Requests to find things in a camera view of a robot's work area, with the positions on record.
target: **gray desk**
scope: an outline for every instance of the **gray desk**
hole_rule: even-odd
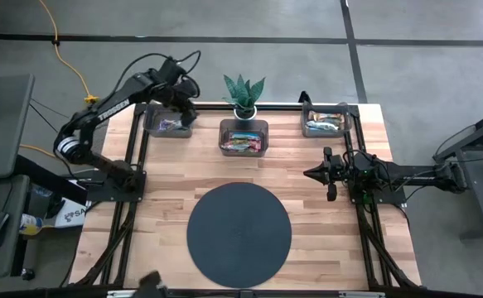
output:
[[[25,175],[17,175],[12,178],[0,180],[0,210],[7,198],[12,183],[12,192],[5,211],[10,218],[7,223],[5,240],[0,247],[0,277],[8,276],[12,272],[18,241],[18,228],[22,213],[25,209],[26,198],[29,190],[29,178]]]

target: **white pot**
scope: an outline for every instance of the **white pot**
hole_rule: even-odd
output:
[[[257,114],[257,113],[258,113],[258,108],[256,108],[256,106],[254,106],[254,115],[252,115],[252,117],[250,117],[250,118],[243,119],[243,118],[241,118],[240,116],[238,116],[237,111],[234,109],[234,116],[235,116],[235,118],[236,118],[236,119],[238,119],[238,120],[252,120],[252,119],[256,118],[256,114]]]

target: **potted plant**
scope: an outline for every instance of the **potted plant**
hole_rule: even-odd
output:
[[[254,119],[256,113],[258,113],[258,109],[254,104],[263,92],[265,78],[261,79],[251,87],[250,79],[244,82],[241,74],[238,77],[237,84],[228,76],[224,75],[224,77],[226,88],[228,88],[228,91],[230,92],[231,99],[223,98],[223,100],[232,104],[234,107],[234,116],[239,120]]]

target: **yellow cable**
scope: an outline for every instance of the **yellow cable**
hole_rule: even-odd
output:
[[[55,33],[56,41],[58,41],[59,40],[59,32],[57,31],[56,21],[53,19],[53,16],[51,15],[51,12],[50,12],[50,9],[48,9],[48,7],[44,3],[44,1],[39,0],[39,2],[44,7],[44,9],[46,9],[46,12],[48,13],[48,16],[50,17],[51,24],[53,25],[53,32]],[[62,57],[60,57],[59,46],[57,44],[55,44],[53,46],[56,48],[57,58],[59,58],[60,62],[62,62],[64,65],[68,66],[71,70],[73,70],[75,72],[75,74],[77,76],[79,76],[79,78],[81,79],[81,83],[83,83],[83,87],[85,87],[85,91],[86,91],[85,102],[86,103],[95,103],[95,102],[97,102],[98,99],[99,99],[99,97],[93,96],[92,94],[90,94],[90,91],[89,91],[88,86],[86,85],[85,79],[83,79],[83,75],[81,75],[81,73],[79,71],[77,71],[74,68],[74,66],[70,65],[68,62],[64,61],[64,59],[62,59]]]
[[[39,147],[35,147],[35,146],[32,146],[32,145],[24,145],[24,144],[20,144],[20,148],[26,148],[26,149],[32,149],[32,150],[35,150],[35,151],[38,151],[40,153],[43,153],[43,154],[46,154],[48,155],[49,157],[52,157],[52,158],[55,158],[57,159],[56,156],[54,156],[53,154],[49,153],[48,151],[44,150],[44,149],[41,149]]]

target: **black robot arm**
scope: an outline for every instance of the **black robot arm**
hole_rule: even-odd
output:
[[[125,81],[121,89],[84,111],[75,113],[60,129],[54,142],[54,152],[58,151],[72,164],[94,166],[106,173],[122,189],[133,191],[136,186],[136,173],[129,164],[124,161],[111,161],[92,152],[95,128],[131,104],[149,103],[152,100],[180,112],[181,124],[187,127],[197,117],[190,98],[198,97],[199,92],[196,82],[186,75],[186,71],[176,60],[169,57],[160,70],[150,69],[134,74]]]
[[[336,181],[348,184],[352,198],[371,198],[374,194],[394,196],[403,190],[404,185],[435,186],[456,194],[466,189],[461,168],[455,163],[400,166],[362,151],[345,152],[342,157],[334,156],[329,147],[324,148],[324,161],[318,167],[304,171],[304,175],[328,185],[329,201],[336,199]],[[354,199],[354,202],[360,203],[361,199]]]

